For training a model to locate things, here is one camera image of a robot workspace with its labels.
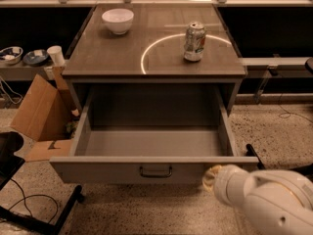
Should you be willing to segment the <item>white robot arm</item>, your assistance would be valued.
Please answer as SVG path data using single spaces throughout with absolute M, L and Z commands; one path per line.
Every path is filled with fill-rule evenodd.
M 216 165 L 204 173 L 202 185 L 263 235 L 313 235 L 313 183 L 297 172 Z

